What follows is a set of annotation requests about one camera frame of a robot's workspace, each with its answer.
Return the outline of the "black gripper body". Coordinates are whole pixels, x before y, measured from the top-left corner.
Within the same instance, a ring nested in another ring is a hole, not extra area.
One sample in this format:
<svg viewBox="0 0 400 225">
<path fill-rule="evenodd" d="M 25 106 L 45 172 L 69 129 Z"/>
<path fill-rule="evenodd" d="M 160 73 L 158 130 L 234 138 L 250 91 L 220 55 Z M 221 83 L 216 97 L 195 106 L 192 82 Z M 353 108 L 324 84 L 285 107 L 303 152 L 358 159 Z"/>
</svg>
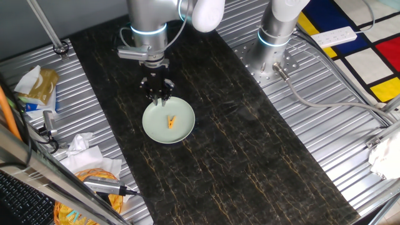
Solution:
<svg viewBox="0 0 400 225">
<path fill-rule="evenodd" d="M 166 67 L 146 67 L 147 93 L 149 97 L 165 97 L 167 95 L 165 84 L 167 71 Z"/>
</svg>

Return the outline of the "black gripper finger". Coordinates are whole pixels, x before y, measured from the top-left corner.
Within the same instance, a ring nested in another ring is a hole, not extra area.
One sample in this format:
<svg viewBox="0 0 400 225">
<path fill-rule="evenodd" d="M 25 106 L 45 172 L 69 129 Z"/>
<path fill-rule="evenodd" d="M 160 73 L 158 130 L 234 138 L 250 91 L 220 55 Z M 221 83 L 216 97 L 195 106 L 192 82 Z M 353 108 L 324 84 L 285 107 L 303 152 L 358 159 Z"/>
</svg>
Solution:
<svg viewBox="0 0 400 225">
<path fill-rule="evenodd" d="M 162 86 L 161 86 L 162 106 L 165 106 L 167 100 L 171 97 L 173 90 L 174 90 L 174 83 L 170 79 L 165 79 L 162 82 Z"/>
<path fill-rule="evenodd" d="M 152 103 L 157 106 L 158 105 L 158 89 L 151 84 L 150 81 L 146 77 L 144 77 L 141 82 L 140 86 L 141 89 L 144 90 L 146 97 L 152 101 Z"/>
</svg>

